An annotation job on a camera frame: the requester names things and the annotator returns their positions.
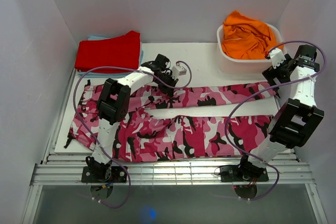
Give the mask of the pink camouflage trousers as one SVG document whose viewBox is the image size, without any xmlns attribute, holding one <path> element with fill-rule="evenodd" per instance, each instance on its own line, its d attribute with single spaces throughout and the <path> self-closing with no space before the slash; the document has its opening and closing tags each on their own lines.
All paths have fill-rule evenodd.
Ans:
<svg viewBox="0 0 336 224">
<path fill-rule="evenodd" d="M 197 157 L 227 157 L 251 151 L 267 135 L 271 115 L 178 115 L 158 119 L 157 109 L 195 109 L 263 100 L 276 95 L 267 82 L 175 90 L 172 97 L 155 86 L 131 95 L 125 118 L 112 131 L 112 157 L 124 162 L 156 162 Z"/>
</svg>

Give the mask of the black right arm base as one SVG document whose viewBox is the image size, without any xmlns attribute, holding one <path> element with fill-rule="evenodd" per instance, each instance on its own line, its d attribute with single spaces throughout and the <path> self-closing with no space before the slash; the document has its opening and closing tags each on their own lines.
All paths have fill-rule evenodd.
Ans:
<svg viewBox="0 0 336 224">
<path fill-rule="evenodd" d="M 221 182 L 268 182 L 267 171 L 262 168 L 248 169 L 240 165 L 224 165 L 220 167 Z"/>
</svg>

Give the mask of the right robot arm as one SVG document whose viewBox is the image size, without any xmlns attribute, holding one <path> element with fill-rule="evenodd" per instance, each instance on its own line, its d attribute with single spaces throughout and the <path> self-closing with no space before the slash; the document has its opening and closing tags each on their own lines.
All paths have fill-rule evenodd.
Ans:
<svg viewBox="0 0 336 224">
<path fill-rule="evenodd" d="M 267 137 L 249 154 L 242 156 L 237 175 L 242 180 L 257 179 L 266 173 L 266 164 L 278 153 L 294 147 L 302 147 L 324 117 L 314 98 L 317 49 L 300 45 L 294 57 L 280 49 L 269 53 L 271 67 L 262 75 L 274 86 L 276 82 L 291 86 L 290 98 L 271 120 Z"/>
</svg>

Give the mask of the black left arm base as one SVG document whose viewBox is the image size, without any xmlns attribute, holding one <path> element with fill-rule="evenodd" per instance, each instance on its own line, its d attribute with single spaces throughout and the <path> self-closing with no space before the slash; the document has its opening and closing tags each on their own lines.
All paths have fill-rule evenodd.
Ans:
<svg viewBox="0 0 336 224">
<path fill-rule="evenodd" d="M 121 167 L 117 166 L 111 166 L 101 171 L 85 166 L 80 181 L 82 183 L 125 183 L 127 175 Z"/>
</svg>

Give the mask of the crumpled orange garment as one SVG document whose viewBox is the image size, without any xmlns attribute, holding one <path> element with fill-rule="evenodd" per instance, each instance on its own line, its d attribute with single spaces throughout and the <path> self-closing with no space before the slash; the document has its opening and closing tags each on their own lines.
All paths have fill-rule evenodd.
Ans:
<svg viewBox="0 0 336 224">
<path fill-rule="evenodd" d="M 267 24 L 236 10 L 223 22 L 223 32 L 221 48 L 236 60 L 264 60 L 267 51 L 280 43 Z"/>
</svg>

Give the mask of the white plastic basin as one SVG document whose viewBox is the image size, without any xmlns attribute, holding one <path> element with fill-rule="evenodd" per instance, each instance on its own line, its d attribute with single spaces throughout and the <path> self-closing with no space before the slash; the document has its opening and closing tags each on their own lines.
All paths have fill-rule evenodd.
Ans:
<svg viewBox="0 0 336 224">
<path fill-rule="evenodd" d="M 263 22 L 224 22 L 217 29 L 218 63 L 228 74 L 259 74 L 272 65 L 266 52 L 282 42 L 279 30 Z"/>
</svg>

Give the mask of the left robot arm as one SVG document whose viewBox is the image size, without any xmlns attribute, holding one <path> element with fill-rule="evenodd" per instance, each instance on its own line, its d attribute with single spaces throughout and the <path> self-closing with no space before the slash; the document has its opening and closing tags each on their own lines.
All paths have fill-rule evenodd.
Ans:
<svg viewBox="0 0 336 224">
<path fill-rule="evenodd" d="M 112 131 L 127 115 L 131 94 L 154 82 L 164 94 L 172 96 L 178 78 L 187 73 L 179 63 L 172 67 L 169 63 L 166 56 L 158 54 L 155 60 L 143 63 L 126 77 L 104 82 L 97 102 L 98 140 L 92 155 L 86 158 L 90 173 L 98 181 L 105 182 L 111 177 Z"/>
</svg>

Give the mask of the aluminium table frame rails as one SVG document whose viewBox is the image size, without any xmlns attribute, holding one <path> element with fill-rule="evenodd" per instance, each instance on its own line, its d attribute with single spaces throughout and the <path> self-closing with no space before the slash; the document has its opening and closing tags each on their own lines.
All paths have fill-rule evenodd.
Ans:
<svg viewBox="0 0 336 224">
<path fill-rule="evenodd" d="M 49 155 L 48 161 L 37 164 L 31 178 L 32 185 L 81 185 L 82 155 Z M 239 157 L 195 158 L 152 163 L 127 163 L 132 185 L 219 185 L 216 176 L 221 165 L 239 163 Z M 277 155 L 268 168 L 268 184 L 279 172 L 279 184 L 313 184 L 315 179 L 308 163 L 299 162 L 293 151 Z"/>
</svg>

